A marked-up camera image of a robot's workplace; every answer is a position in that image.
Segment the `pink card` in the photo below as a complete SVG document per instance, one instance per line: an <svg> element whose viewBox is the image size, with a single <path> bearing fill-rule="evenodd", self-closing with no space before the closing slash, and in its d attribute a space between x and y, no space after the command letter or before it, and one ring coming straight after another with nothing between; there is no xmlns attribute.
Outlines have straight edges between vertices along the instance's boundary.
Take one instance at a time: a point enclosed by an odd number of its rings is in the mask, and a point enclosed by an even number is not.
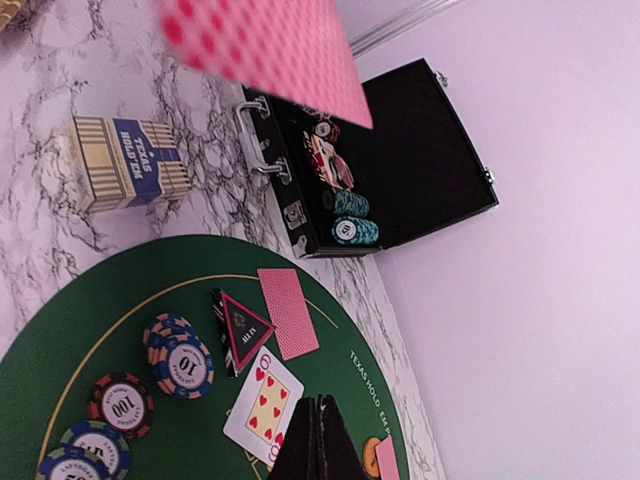
<svg viewBox="0 0 640 480"><path fill-rule="evenodd" d="M291 360L320 348L298 272L293 268L261 268L258 277L282 359Z"/></svg>
<svg viewBox="0 0 640 480"><path fill-rule="evenodd" d="M396 451L393 448L393 439L391 437L385 438L376 446L376 459L378 460L380 478L382 480L400 480Z"/></svg>
<svg viewBox="0 0 640 480"><path fill-rule="evenodd" d="M169 44L191 67L372 127L334 0L154 4Z"/></svg>

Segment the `striped box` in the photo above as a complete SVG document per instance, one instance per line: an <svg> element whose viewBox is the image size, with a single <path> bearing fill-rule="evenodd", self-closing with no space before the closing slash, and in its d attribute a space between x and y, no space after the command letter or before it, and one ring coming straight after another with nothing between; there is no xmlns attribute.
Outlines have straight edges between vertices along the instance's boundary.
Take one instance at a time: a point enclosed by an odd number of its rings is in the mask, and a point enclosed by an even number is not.
<svg viewBox="0 0 640 480"><path fill-rule="evenodd" d="M71 137L84 211L177 200L191 190L171 130L163 123L73 117Z"/></svg>

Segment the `marble table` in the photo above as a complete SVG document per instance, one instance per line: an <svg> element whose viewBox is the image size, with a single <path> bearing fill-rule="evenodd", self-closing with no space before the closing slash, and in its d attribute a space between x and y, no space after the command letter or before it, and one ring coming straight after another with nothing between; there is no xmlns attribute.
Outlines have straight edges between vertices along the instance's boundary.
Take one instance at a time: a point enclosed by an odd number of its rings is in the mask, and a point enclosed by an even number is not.
<svg viewBox="0 0 640 480"><path fill-rule="evenodd" d="M0 34L0 358L69 281L171 235L237 237L293 259L269 181L233 123L242 89L179 65L150 0L28 0ZM153 119L177 135L194 190L180 203L87 215L66 155L72 114ZM294 260L344 306L373 350L402 423L412 479L444 479L393 308L372 256Z"/></svg>

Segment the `black poker chip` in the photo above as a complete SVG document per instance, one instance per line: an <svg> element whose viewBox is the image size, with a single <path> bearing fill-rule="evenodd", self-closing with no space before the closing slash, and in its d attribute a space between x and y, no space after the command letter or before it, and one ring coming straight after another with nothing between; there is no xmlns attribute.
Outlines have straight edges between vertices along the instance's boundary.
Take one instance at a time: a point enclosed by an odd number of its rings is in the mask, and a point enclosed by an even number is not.
<svg viewBox="0 0 640 480"><path fill-rule="evenodd" d="M89 392L89 418L108 423L127 440L144 437L153 424L153 398L142 381L130 373L102 377Z"/></svg>

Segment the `yellow line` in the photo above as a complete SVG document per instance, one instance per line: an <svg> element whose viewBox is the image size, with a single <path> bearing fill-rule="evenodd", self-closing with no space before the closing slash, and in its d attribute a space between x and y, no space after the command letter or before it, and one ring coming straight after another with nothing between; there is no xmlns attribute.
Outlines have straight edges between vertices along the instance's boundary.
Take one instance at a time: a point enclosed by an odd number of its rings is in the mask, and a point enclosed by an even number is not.
<svg viewBox="0 0 640 480"><path fill-rule="evenodd" d="M53 410L53 415L51 416L51 419L49 420L49 424L47 425L47 431L44 434L44 439L42 441L42 446L40 447L40 456L38 457L38 466L42 463L42 460L44 459L45 453L47 451L47 447L49 445L49 439L51 438L51 431L53 430L53 426L56 423L58 415L60 414L60 409L62 408L62 404L66 400L67 395L69 395L69 391L71 390L71 386L76 381L76 379L78 378L78 375L80 375L80 372L85 367L85 365L87 364L89 359L93 356L94 353L96 353L98 348L100 348L100 346L107 340L107 338L109 338L109 336L113 332L115 332L120 325L122 325L125 321L127 321L129 319L129 317L131 317L134 313L136 313L138 310L140 310L144 306L148 305L149 303L153 302L154 300L157 300L158 298L162 297L163 295L166 295L167 293L172 292L173 290L177 290L177 289L185 287L187 285L192 285L194 283L199 283L199 282L206 282L206 281L209 281L209 280L218 280L218 279L222 279L222 278L237 278L237 279L242 279L242 280L256 280L256 281L260 280L258 277L254 277L254 276L251 276L251 275L238 275L238 274L207 275L205 277L198 277L198 278L192 278L191 280L185 280L184 282L177 283L175 285L172 285L170 287L165 288L164 290L161 290L158 293L155 293L154 295L151 295L149 298L144 300L142 303L139 303L138 305L133 307L131 310L129 310L127 313L125 313L122 317L120 317L118 319L118 321L116 323L111 325L109 330L107 330L102 335L102 337L100 337L100 339L96 342L96 344L93 347L91 347L89 352L84 356L84 358L82 359L80 364L76 367L75 371L71 375L71 378L67 382L67 385L64 387L64 390L62 391L62 394L60 395L60 398L58 399L58 403L56 404L56 408ZM338 326L333 322L333 320L331 320L327 316L327 314L324 313L322 310L320 310L315 304L311 303L309 300L307 300L307 303L311 307L313 307L315 310L317 310L318 313L320 313L324 318L326 318L329 321L329 323L331 323L335 328L338 328Z"/></svg>

